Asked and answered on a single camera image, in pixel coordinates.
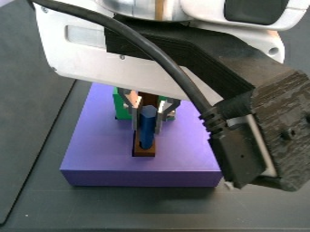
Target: gray table surface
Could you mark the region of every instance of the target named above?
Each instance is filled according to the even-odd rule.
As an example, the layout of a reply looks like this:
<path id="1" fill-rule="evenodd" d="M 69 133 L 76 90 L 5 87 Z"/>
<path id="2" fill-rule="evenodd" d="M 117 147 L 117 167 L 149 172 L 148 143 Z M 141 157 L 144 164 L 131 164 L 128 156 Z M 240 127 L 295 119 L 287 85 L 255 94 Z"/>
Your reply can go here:
<path id="1" fill-rule="evenodd" d="M 307 74 L 308 21 L 310 14 L 282 33 L 287 64 Z M 294 193 L 256 186 L 227 190 L 223 183 L 216 188 L 70 187 L 58 165 L 88 88 L 88 82 L 74 84 L 1 231 L 310 230 L 310 183 Z"/>

